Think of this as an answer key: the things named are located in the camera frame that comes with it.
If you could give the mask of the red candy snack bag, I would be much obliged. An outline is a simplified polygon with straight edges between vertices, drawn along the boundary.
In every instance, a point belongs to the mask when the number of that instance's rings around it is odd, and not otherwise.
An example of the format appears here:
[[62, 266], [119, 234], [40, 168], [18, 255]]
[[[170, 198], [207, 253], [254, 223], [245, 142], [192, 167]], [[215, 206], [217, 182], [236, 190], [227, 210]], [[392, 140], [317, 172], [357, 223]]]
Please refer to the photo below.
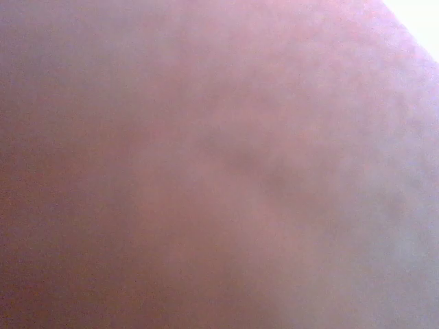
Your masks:
[[437, 328], [437, 63], [381, 1], [2, 1], [1, 327]]

